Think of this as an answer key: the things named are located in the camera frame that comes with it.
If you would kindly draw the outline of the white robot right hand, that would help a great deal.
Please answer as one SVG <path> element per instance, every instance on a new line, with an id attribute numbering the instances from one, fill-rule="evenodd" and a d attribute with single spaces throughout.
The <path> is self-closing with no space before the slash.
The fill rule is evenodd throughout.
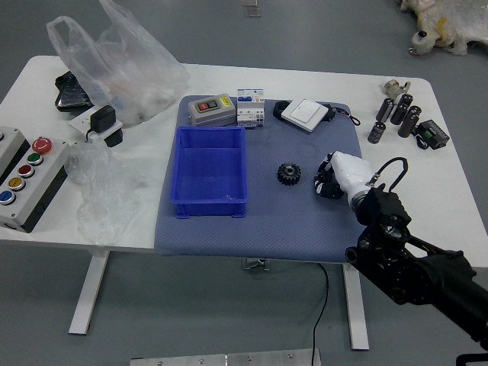
<path id="1" fill-rule="evenodd" d="M 314 188 L 320 197 L 339 199 L 345 194 L 348 203 L 366 195 L 373 177 L 371 165 L 357 157 L 343 152 L 333 152 L 320 164 L 314 177 Z"/>

